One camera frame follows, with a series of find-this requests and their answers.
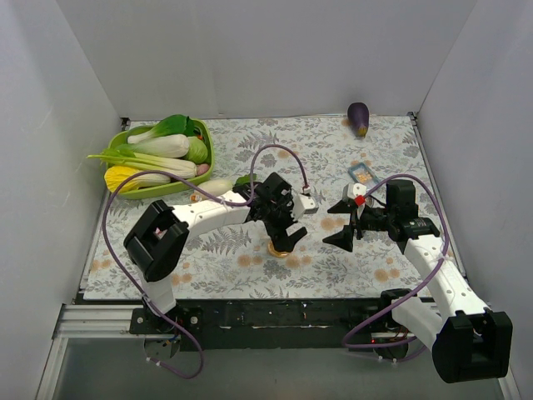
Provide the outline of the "orange round pill case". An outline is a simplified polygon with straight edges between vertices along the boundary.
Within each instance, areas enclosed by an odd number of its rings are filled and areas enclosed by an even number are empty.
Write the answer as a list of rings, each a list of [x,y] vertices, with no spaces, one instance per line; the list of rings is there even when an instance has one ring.
[[[267,245],[268,252],[276,258],[285,258],[289,255],[288,252],[279,252],[274,248],[273,242],[269,242]]]

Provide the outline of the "clear bottle of yellow pills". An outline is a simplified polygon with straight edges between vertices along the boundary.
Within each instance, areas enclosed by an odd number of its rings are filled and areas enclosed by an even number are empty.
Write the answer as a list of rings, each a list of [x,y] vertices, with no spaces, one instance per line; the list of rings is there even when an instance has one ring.
[[[190,200],[192,203],[198,203],[200,201],[203,200],[203,196],[200,194],[200,193],[196,193],[194,192],[191,196],[190,196]]]

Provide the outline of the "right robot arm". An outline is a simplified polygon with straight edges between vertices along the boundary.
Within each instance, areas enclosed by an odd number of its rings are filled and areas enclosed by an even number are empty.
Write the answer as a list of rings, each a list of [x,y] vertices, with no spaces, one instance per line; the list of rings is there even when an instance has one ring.
[[[420,217],[415,188],[419,181],[408,174],[383,180],[383,207],[368,207],[366,199],[374,191],[349,183],[329,210],[349,215],[350,222],[324,243],[350,252],[365,232],[385,232],[422,278],[408,292],[383,293],[385,305],[356,325],[341,344],[356,350],[351,338],[377,320],[387,331],[402,326],[420,340],[446,383],[503,378],[509,369],[512,322],[505,312],[492,311],[447,257],[451,239],[446,225]]]

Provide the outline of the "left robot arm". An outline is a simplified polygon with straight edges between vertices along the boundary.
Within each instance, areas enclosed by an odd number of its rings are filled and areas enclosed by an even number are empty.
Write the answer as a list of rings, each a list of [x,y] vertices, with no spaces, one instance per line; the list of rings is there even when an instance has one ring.
[[[237,184],[213,199],[176,206],[162,200],[151,203],[123,242],[142,275],[150,325],[159,333],[169,333],[176,326],[171,274],[193,238],[218,228],[261,221],[273,249],[290,253],[307,230],[302,227],[289,234],[287,229],[316,211],[317,202],[308,192],[298,193],[275,172],[264,182]]]

